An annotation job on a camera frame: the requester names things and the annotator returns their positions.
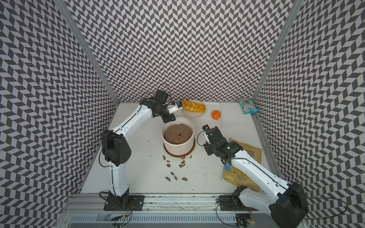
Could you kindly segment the white ceramic pot with mud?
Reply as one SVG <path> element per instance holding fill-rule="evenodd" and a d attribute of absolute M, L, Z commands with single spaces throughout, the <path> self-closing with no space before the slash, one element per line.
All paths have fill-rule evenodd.
<path fill-rule="evenodd" d="M 194 126 L 191 121 L 183 117 L 177 117 L 175 121 L 165 123 L 161 129 L 161 137 L 164 142 L 171 144 L 183 144 L 194 137 Z"/>

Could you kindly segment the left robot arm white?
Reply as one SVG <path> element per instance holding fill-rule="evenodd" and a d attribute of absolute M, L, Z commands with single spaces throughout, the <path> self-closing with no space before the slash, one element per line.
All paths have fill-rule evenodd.
<path fill-rule="evenodd" d="M 157 90 L 155 96 L 144 98 L 136 110 L 121 124 L 112 130 L 102 133 L 101 152 L 110 169 L 112 185 L 110 191 L 113 195 L 121 197 L 128 192 L 126 180 L 126 163 L 131 157 L 129 138 L 150 118 L 160 117 L 164 123 L 175 121 L 174 112 L 182 109 L 181 101 L 167 102 L 171 96 Z"/>

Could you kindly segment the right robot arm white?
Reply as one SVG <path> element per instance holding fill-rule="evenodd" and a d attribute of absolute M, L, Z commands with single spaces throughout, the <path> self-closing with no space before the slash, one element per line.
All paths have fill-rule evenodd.
<path fill-rule="evenodd" d="M 246 174 L 263 193 L 242 187 L 236 198 L 246 208 L 254 208 L 273 219 L 280 228 L 296 228 L 309 212 L 306 194 L 298 183 L 289 183 L 271 173 L 236 142 L 227 142 L 218 127 L 202 127 L 208 155 L 215 155 Z"/>

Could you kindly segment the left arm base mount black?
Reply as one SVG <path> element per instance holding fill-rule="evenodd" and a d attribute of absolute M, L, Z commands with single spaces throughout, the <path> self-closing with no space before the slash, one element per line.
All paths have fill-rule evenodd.
<path fill-rule="evenodd" d="M 144 195 L 130 195 L 129 190 L 122 195 L 116 196 L 111 191 L 107 192 L 104 204 L 104 211 L 141 211 L 144 205 Z"/>

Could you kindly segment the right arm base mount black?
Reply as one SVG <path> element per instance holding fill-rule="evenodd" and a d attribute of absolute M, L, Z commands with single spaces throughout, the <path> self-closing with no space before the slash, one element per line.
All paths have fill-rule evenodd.
<path fill-rule="evenodd" d="M 248 189 L 247 186 L 238 186 L 231 195 L 219 195 L 216 199 L 220 211 L 249 211 L 249 207 L 243 205 L 239 199 L 239 195 L 243 190 Z"/>

